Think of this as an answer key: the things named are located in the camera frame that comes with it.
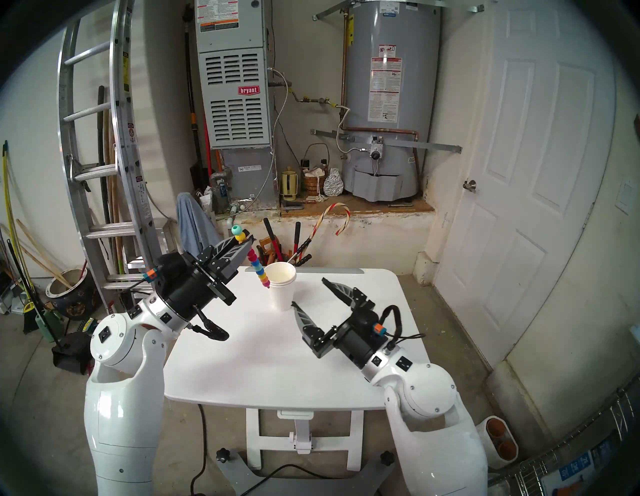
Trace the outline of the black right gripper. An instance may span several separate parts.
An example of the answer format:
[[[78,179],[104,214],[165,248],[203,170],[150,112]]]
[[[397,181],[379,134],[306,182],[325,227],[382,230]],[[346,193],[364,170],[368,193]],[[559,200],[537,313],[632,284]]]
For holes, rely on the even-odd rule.
[[[375,303],[359,289],[322,278],[327,287],[351,310],[351,315],[340,325],[327,332],[316,326],[312,319],[293,301],[292,309],[297,327],[304,343],[313,354],[322,358],[336,348],[362,369],[369,359],[388,341],[386,329],[380,324],[379,316],[372,309]]]

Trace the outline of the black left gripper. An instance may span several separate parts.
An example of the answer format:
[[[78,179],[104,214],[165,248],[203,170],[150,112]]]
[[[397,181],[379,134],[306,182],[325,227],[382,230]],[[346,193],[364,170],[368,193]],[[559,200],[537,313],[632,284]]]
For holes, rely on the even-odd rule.
[[[183,320],[193,319],[213,299],[231,306],[236,297],[227,284],[251,249],[251,235],[243,242],[232,236],[204,248],[198,258],[188,253],[161,255],[156,266],[157,294]]]

